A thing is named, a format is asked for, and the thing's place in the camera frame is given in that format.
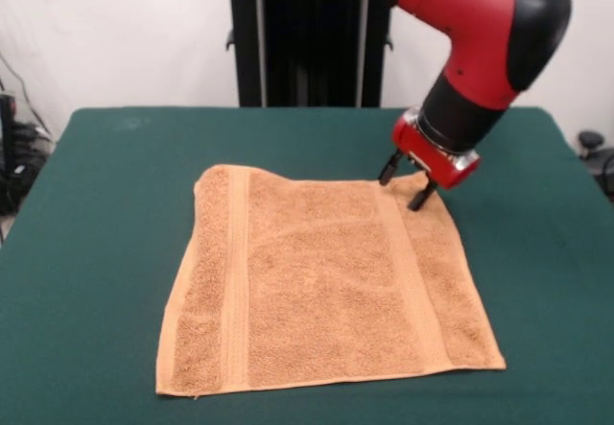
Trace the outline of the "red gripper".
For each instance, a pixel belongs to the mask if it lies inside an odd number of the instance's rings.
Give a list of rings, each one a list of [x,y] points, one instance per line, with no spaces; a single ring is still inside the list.
[[[405,110],[395,123],[392,129],[392,142],[398,150],[388,159],[378,176],[381,186],[388,185],[404,155],[427,173],[430,180],[408,203],[408,208],[413,212],[422,208],[437,190],[438,185],[445,189],[458,186],[481,163],[480,156],[474,150],[452,154],[430,142],[418,129],[419,111],[418,107],[411,107]]]

